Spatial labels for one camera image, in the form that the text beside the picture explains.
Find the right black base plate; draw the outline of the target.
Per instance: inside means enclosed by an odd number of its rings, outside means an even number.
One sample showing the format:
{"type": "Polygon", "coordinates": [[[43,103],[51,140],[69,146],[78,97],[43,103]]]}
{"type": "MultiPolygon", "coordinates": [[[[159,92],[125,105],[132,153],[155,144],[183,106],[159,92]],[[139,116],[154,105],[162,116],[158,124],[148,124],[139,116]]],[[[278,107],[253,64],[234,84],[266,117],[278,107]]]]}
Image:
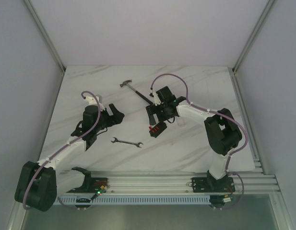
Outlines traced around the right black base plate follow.
{"type": "Polygon", "coordinates": [[[232,177],[219,180],[213,177],[193,177],[191,184],[194,193],[233,193],[236,191],[232,177]]]}

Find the small silver wrench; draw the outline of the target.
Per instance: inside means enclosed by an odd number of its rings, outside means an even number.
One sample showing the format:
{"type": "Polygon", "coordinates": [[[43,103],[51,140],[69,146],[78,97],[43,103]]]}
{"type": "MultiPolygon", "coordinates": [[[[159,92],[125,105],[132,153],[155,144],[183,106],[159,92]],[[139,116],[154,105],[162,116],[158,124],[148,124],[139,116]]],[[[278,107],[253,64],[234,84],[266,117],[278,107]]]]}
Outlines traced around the small silver wrench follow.
{"type": "Polygon", "coordinates": [[[98,99],[99,103],[102,103],[103,97],[100,95],[97,95],[96,98],[98,99]]]}

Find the large silver open-end wrench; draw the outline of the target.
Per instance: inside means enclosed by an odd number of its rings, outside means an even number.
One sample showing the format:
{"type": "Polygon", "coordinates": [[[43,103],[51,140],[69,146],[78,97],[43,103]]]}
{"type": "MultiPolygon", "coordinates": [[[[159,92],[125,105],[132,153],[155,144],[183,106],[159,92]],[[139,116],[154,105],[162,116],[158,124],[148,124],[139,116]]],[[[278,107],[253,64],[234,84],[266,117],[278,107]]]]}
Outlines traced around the large silver open-end wrench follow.
{"type": "Polygon", "coordinates": [[[137,148],[141,148],[143,143],[142,142],[130,142],[130,141],[124,141],[124,140],[119,140],[116,137],[113,137],[113,140],[111,141],[112,143],[122,143],[122,144],[129,144],[129,145],[134,145],[137,148]]]}

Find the clear plastic fuse box cover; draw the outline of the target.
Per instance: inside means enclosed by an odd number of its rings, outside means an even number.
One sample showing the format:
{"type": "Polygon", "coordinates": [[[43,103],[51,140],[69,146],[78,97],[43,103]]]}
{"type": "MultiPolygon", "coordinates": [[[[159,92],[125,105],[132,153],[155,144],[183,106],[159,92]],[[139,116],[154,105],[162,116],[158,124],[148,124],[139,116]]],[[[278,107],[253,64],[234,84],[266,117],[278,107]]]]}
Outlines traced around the clear plastic fuse box cover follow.
{"type": "Polygon", "coordinates": [[[185,119],[180,116],[176,116],[176,123],[179,127],[184,127],[186,125],[185,119]]]}

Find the aluminium rail frame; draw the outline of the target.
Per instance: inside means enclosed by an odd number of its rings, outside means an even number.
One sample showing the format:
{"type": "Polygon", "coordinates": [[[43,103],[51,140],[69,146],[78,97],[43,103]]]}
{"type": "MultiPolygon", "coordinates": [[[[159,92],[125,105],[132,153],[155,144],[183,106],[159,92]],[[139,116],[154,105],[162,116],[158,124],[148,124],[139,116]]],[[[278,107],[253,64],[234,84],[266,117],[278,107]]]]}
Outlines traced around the aluminium rail frame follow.
{"type": "Polygon", "coordinates": [[[280,187],[274,175],[262,172],[246,172],[230,175],[235,184],[233,193],[194,193],[191,179],[206,177],[194,172],[91,172],[92,178],[106,177],[108,193],[115,195],[228,195],[279,193],[280,187]]]}

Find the black fuse box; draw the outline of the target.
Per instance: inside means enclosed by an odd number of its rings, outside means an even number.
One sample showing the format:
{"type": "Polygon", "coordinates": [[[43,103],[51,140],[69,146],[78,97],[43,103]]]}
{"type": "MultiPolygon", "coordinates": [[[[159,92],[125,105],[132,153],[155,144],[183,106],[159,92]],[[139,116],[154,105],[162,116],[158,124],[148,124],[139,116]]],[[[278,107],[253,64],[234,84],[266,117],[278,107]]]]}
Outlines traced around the black fuse box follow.
{"type": "Polygon", "coordinates": [[[150,136],[157,138],[166,128],[167,125],[165,122],[159,122],[155,126],[149,126],[150,136]]]}

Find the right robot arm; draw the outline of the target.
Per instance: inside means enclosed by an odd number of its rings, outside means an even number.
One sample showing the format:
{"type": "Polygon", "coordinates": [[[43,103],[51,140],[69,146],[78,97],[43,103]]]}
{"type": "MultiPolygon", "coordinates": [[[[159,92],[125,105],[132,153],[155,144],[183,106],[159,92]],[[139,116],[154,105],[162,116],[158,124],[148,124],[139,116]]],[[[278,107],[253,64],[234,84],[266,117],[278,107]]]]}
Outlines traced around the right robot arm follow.
{"type": "Polygon", "coordinates": [[[233,188],[233,180],[227,174],[227,161],[230,151],[235,149],[242,139],[242,134],[231,112],[224,108],[213,114],[183,104],[186,98],[176,97],[167,86],[151,91],[150,96],[154,98],[154,102],[146,107],[146,111],[151,137],[158,137],[167,128],[169,119],[176,117],[191,119],[205,127],[213,158],[206,177],[193,182],[193,189],[197,192],[220,193],[233,188]]]}

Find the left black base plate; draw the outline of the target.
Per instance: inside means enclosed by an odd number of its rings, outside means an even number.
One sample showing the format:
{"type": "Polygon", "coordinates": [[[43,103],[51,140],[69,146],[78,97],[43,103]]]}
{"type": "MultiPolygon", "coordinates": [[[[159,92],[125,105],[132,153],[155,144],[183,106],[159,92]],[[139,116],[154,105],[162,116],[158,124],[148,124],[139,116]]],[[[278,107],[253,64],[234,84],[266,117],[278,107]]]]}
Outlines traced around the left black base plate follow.
{"type": "Polygon", "coordinates": [[[107,186],[108,178],[95,177],[91,179],[84,179],[80,187],[73,188],[67,193],[95,193],[101,189],[101,186],[107,186]]]}

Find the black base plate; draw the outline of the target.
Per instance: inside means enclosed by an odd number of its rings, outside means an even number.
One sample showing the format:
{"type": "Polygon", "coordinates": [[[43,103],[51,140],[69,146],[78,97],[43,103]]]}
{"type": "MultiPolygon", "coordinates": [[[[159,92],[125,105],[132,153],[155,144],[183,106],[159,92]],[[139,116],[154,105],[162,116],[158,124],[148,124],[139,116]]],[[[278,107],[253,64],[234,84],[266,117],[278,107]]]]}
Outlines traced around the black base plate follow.
{"type": "Polygon", "coordinates": [[[91,179],[84,179],[80,187],[73,188],[67,193],[95,193],[101,189],[101,186],[107,186],[108,178],[95,177],[91,179]]]}
{"type": "Polygon", "coordinates": [[[193,177],[191,184],[194,193],[233,193],[236,191],[232,177],[219,180],[213,177],[193,177]]]}

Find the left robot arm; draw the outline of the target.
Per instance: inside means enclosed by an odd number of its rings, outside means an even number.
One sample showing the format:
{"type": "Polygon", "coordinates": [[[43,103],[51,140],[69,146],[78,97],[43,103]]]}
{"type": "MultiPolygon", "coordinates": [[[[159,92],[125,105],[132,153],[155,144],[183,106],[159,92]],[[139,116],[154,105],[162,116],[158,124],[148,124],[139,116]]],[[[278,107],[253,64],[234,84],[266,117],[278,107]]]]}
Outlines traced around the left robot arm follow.
{"type": "Polygon", "coordinates": [[[71,166],[71,162],[94,144],[101,130],[123,121],[122,112],[113,104],[109,108],[111,115],[97,105],[85,107],[82,120],[64,146],[42,160],[25,163],[15,190],[15,201],[45,212],[60,195],[72,191],[89,192],[93,185],[91,172],[71,166]]]}

